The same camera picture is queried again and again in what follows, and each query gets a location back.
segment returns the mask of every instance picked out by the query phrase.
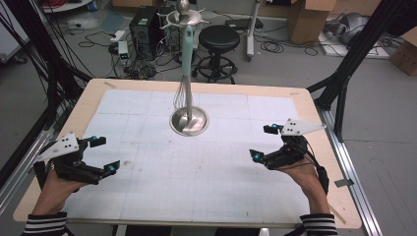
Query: round stool seat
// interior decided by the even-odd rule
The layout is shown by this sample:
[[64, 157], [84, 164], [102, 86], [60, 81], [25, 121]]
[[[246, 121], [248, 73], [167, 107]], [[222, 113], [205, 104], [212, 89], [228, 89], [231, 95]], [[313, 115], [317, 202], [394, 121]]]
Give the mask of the round stool seat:
[[200, 32], [199, 42], [208, 51], [225, 53], [239, 45], [240, 36], [229, 26], [210, 26]]

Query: hand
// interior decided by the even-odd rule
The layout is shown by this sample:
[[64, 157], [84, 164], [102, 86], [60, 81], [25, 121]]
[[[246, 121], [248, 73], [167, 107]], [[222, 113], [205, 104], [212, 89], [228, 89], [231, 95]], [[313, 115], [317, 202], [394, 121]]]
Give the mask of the hand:
[[64, 207], [68, 197], [70, 197], [74, 191], [85, 185], [87, 185], [87, 183], [58, 178], [55, 170], [50, 170], [42, 192], [40, 193], [31, 214], [44, 215], [58, 213]]
[[310, 213], [330, 213], [328, 199], [320, 184], [316, 168], [307, 158], [310, 157], [304, 157], [292, 165], [282, 166], [276, 170], [289, 175], [301, 187], [309, 200]]

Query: person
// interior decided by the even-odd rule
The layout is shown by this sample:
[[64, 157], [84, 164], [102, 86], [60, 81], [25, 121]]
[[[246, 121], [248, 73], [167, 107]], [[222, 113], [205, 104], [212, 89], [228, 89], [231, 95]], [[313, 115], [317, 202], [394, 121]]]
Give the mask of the person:
[[[334, 216], [330, 214], [326, 193], [320, 184], [314, 165], [307, 159], [277, 169], [288, 174], [302, 189], [310, 206], [310, 214], [300, 216], [303, 224], [288, 235], [337, 235]], [[62, 212], [65, 201], [86, 183], [58, 178], [49, 171], [22, 236], [72, 236], [66, 227], [67, 213]], [[260, 229], [217, 228], [215, 236], [259, 235]]]

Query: striped sleeve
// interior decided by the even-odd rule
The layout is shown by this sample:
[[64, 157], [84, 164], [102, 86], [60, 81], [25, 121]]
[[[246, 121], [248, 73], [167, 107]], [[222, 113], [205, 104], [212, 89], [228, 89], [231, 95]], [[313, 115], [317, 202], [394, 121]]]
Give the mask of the striped sleeve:
[[337, 235], [332, 214], [306, 214], [300, 218], [308, 236]]
[[66, 230], [67, 213], [59, 212], [49, 215], [28, 216], [25, 231], [21, 236], [64, 236]]

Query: person's left hand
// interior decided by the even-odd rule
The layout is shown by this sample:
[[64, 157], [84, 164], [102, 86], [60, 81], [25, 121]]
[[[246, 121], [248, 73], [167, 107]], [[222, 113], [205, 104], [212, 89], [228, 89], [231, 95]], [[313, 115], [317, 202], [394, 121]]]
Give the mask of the person's left hand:
[[55, 170], [50, 170], [42, 192], [40, 193], [31, 214], [45, 215], [58, 213], [64, 207], [68, 197], [70, 197], [74, 191], [85, 185], [87, 185], [87, 183], [58, 178]]

